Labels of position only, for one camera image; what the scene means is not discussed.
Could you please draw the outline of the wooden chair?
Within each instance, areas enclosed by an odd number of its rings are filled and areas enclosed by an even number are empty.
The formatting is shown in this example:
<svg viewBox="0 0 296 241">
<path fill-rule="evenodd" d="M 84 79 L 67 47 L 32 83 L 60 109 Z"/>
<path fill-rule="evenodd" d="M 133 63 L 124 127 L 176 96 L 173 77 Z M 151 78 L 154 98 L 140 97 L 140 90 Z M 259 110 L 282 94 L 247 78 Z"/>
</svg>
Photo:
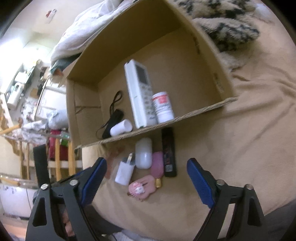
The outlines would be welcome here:
<svg viewBox="0 0 296 241">
<path fill-rule="evenodd" d="M 82 154 L 73 149 L 68 140 L 48 137 L 44 143 L 46 152 L 47 171 L 52 182 L 59 181 L 68 175 L 82 169 Z M 22 179 L 37 182 L 34 148 L 39 145 L 34 142 L 19 139 L 16 141 L 17 154 L 20 158 L 20 176 Z"/>
</svg>

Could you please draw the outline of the translucent pink glasses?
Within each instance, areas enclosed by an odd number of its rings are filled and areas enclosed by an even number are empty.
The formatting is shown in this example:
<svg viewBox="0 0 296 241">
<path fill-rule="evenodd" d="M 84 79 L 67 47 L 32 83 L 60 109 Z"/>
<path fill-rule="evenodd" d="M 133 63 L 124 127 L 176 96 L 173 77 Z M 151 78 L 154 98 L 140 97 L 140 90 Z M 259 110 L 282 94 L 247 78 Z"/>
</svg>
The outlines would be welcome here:
<svg viewBox="0 0 296 241">
<path fill-rule="evenodd" d="M 112 147 L 110 150 L 108 150 L 105 160 L 107 162 L 107 170 L 105 174 L 106 179 L 110 179 L 112 174 L 112 165 L 114 163 L 114 160 L 118 157 L 118 155 L 124 151 L 124 146 L 119 147 Z"/>
</svg>

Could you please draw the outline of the white duvet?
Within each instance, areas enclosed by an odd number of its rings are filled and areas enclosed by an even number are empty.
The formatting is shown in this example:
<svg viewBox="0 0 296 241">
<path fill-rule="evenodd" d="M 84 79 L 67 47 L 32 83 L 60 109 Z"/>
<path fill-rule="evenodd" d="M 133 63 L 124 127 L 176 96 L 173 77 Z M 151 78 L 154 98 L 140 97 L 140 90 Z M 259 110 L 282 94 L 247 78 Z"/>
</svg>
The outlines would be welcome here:
<svg viewBox="0 0 296 241">
<path fill-rule="evenodd" d="M 106 25 L 135 2 L 101 1 L 81 12 L 53 48 L 51 64 L 82 53 Z"/>
</svg>

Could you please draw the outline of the white pill bottle red label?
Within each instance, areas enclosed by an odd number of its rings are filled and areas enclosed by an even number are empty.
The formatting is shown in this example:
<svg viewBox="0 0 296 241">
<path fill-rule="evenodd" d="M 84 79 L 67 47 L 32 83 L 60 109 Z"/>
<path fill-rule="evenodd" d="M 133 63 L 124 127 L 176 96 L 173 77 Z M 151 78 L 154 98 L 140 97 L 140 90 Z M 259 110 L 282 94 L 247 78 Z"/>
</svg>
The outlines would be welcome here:
<svg viewBox="0 0 296 241">
<path fill-rule="evenodd" d="M 175 118 L 167 92 L 159 92 L 152 96 L 158 123 L 165 123 Z"/>
</svg>

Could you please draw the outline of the white air conditioner remote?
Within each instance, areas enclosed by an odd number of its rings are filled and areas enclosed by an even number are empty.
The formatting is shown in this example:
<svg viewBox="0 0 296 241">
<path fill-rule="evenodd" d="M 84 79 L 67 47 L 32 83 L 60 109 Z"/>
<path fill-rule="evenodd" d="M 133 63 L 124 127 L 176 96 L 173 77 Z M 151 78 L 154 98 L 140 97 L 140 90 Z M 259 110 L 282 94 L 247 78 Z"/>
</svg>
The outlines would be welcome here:
<svg viewBox="0 0 296 241">
<path fill-rule="evenodd" d="M 152 85 L 147 68 L 135 60 L 125 63 L 125 77 L 136 128 L 158 123 L 152 103 Z"/>
</svg>

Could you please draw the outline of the black flashlight with strap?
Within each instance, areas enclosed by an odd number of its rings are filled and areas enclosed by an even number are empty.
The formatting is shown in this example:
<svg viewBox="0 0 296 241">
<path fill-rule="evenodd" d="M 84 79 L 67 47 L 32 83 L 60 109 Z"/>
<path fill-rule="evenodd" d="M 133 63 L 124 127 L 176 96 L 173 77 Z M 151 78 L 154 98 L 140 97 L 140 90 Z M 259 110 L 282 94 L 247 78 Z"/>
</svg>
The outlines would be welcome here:
<svg viewBox="0 0 296 241">
<path fill-rule="evenodd" d="M 104 129 L 103 134 L 102 134 L 102 139 L 110 138 L 110 130 L 120 123 L 124 117 L 124 112 L 120 109 L 115 109 L 115 104 L 119 102 L 122 99 L 123 92 L 119 90 L 116 92 L 113 101 L 109 107 L 109 120 L 103 124 L 97 131 L 96 131 L 96 137 L 99 139 L 99 134 L 98 132 L 102 129 Z"/>
</svg>

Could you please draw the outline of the black rectangular lighter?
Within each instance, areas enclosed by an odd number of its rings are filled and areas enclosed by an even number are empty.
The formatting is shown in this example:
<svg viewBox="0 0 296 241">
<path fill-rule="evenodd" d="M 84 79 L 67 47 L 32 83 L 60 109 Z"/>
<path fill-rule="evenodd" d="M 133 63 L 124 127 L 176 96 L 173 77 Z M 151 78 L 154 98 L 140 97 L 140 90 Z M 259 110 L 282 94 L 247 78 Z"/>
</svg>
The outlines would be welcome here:
<svg viewBox="0 0 296 241">
<path fill-rule="evenodd" d="M 163 128 L 161 135 L 163 147 L 164 175 L 165 177 L 176 177 L 177 166 L 175 159 L 175 138 L 173 128 Z"/>
</svg>

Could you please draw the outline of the black white patterned fleece blanket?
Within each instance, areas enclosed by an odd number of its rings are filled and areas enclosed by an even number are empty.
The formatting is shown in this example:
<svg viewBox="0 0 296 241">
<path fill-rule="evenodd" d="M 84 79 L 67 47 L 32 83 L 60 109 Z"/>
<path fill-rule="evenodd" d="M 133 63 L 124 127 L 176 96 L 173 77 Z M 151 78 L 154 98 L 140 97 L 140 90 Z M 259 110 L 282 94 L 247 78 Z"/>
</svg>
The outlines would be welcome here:
<svg viewBox="0 0 296 241">
<path fill-rule="evenodd" d="M 255 11 L 253 1 L 172 2 L 209 35 L 230 70 L 245 65 L 251 44 L 260 36 L 252 20 Z"/>
</svg>

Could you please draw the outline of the cardboard box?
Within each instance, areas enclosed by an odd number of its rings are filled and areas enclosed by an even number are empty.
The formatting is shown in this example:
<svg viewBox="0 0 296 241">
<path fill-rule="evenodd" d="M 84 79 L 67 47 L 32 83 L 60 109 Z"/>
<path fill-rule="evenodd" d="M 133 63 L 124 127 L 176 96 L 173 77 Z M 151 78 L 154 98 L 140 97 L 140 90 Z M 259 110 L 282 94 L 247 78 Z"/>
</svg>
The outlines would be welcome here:
<svg viewBox="0 0 296 241">
<path fill-rule="evenodd" d="M 170 1 L 137 1 L 83 51 L 67 76 L 69 130 L 74 147 L 103 142 L 102 125 L 116 105 L 133 121 L 124 65 L 147 69 L 152 91 L 167 92 L 175 118 L 168 125 L 236 101 L 231 76 L 209 36 Z"/>
</svg>

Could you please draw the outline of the pink lipstick tube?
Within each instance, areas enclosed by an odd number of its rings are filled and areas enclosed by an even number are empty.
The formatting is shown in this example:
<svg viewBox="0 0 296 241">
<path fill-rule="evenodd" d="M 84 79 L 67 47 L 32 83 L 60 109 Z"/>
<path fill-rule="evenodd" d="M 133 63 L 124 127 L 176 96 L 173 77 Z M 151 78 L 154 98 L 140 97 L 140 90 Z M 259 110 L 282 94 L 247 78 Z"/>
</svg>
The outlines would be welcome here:
<svg viewBox="0 0 296 241">
<path fill-rule="evenodd" d="M 152 154 L 151 175 L 155 179 L 155 187 L 162 186 L 162 177 L 164 175 L 164 157 L 163 152 L 155 152 Z"/>
</svg>

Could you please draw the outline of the pink plush keychain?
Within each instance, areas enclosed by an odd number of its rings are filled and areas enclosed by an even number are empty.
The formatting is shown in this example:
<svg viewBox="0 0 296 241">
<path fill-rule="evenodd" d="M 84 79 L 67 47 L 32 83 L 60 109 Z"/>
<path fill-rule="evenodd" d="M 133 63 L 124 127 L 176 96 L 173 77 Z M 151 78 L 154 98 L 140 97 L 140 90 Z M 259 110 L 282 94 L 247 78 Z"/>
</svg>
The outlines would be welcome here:
<svg viewBox="0 0 296 241">
<path fill-rule="evenodd" d="M 146 175 L 128 186 L 127 195 L 139 201 L 143 201 L 155 192 L 155 178 L 152 175 Z"/>
</svg>

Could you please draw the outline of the white earbuds case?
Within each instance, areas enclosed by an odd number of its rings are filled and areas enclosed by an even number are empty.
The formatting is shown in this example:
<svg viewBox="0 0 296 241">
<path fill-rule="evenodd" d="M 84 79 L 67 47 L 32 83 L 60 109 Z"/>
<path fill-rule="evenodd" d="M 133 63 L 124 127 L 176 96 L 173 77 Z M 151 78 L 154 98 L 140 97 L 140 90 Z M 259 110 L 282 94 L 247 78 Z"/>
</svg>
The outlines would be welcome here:
<svg viewBox="0 0 296 241">
<path fill-rule="evenodd" d="M 149 169 L 152 165 L 152 140 L 142 138 L 135 144 L 135 165 L 139 169 Z"/>
</svg>

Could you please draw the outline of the white USB charger plug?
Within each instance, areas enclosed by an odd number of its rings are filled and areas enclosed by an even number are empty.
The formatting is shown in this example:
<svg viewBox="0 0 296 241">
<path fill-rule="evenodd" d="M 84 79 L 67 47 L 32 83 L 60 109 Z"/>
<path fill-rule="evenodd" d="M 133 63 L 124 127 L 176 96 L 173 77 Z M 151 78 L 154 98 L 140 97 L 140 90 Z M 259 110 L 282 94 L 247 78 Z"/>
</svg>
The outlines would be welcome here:
<svg viewBox="0 0 296 241">
<path fill-rule="evenodd" d="M 127 158 L 124 158 L 120 164 L 115 177 L 115 182 L 128 186 L 132 178 L 132 174 L 135 168 L 134 153 L 130 153 Z"/>
</svg>

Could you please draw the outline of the small white tube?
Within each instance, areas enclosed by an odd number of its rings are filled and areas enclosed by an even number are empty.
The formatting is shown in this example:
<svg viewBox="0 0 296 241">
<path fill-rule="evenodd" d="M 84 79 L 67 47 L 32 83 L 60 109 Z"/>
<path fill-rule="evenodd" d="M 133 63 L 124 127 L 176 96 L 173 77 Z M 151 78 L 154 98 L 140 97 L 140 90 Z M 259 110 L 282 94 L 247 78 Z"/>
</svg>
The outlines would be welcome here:
<svg viewBox="0 0 296 241">
<path fill-rule="evenodd" d="M 132 123 L 129 120 L 125 119 L 110 129 L 110 135 L 114 137 L 114 136 L 122 135 L 124 133 L 129 133 L 131 131 L 132 131 Z"/>
</svg>

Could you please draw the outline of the grey plastic bag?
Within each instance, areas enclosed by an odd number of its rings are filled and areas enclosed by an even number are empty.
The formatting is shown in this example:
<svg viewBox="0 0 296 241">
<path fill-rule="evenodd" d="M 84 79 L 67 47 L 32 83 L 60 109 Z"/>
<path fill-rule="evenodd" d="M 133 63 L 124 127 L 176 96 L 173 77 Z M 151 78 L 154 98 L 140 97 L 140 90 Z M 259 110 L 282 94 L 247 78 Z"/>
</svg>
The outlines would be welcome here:
<svg viewBox="0 0 296 241">
<path fill-rule="evenodd" d="M 54 110 L 47 114 L 48 127 L 52 130 L 69 128 L 67 110 Z"/>
</svg>

